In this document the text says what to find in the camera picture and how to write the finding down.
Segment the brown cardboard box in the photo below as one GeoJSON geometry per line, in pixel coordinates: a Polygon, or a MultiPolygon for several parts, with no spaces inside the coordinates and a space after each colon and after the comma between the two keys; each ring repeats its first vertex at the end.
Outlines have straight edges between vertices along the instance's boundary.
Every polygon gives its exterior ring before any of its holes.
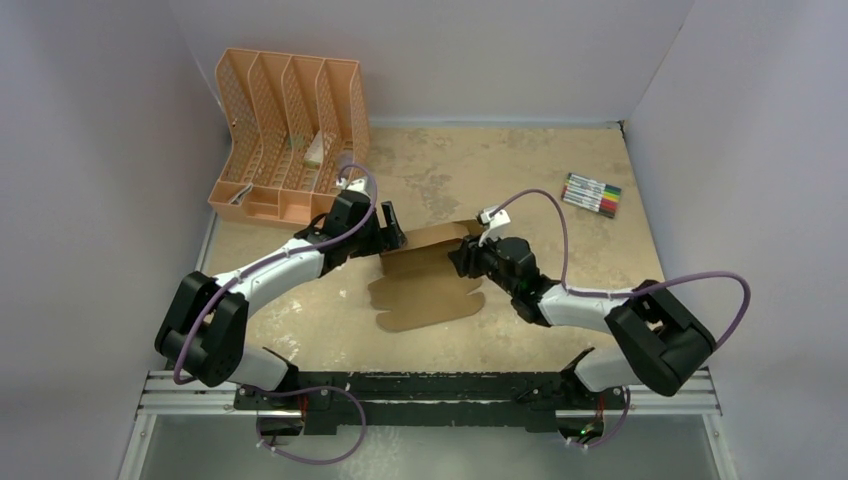
{"type": "Polygon", "coordinates": [[[448,254],[481,232],[473,219],[406,231],[406,245],[380,256],[382,276],[368,285],[377,325],[397,333],[478,313],[482,280],[459,276],[448,254]]]}

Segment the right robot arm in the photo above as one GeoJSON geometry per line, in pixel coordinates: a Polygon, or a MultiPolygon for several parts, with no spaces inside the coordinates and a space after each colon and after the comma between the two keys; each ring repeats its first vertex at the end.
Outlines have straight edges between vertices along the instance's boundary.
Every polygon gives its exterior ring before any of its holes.
{"type": "Polygon", "coordinates": [[[459,276],[485,277],[506,292],[527,323],[614,339],[614,346],[588,348],[565,367],[561,392],[573,406],[618,386],[643,385],[671,397],[717,349],[713,334],[654,280],[633,291],[569,292],[540,271],[529,243],[518,237],[481,241],[469,235],[447,257],[459,276]]]}

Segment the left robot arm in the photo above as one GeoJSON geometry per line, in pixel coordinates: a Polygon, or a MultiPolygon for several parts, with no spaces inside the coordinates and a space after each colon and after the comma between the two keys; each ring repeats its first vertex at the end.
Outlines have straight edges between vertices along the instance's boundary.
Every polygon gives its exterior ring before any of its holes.
{"type": "Polygon", "coordinates": [[[406,243],[394,206],[346,189],[274,252],[230,272],[200,271],[180,282],[154,340],[173,362],[175,383],[208,387],[233,382],[259,390],[272,408],[292,405],[299,369],[268,348],[246,342],[248,322],[270,302],[317,280],[351,258],[397,250],[406,243]]]}

